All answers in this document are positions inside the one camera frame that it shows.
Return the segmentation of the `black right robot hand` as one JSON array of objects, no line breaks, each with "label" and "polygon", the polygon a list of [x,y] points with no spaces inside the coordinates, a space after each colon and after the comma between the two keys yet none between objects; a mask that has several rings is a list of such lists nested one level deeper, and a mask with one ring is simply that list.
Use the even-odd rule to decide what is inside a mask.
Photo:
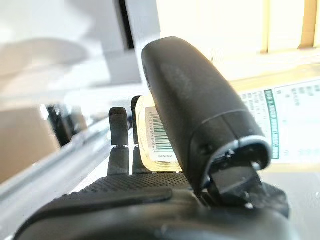
[{"label": "black right robot hand", "polygon": [[297,240],[286,193],[261,181],[272,148],[232,86],[178,37],[147,44],[144,75],[159,117],[156,148],[171,146],[179,171],[149,170],[128,128],[137,111],[109,111],[106,177],[40,208],[16,240]]}]

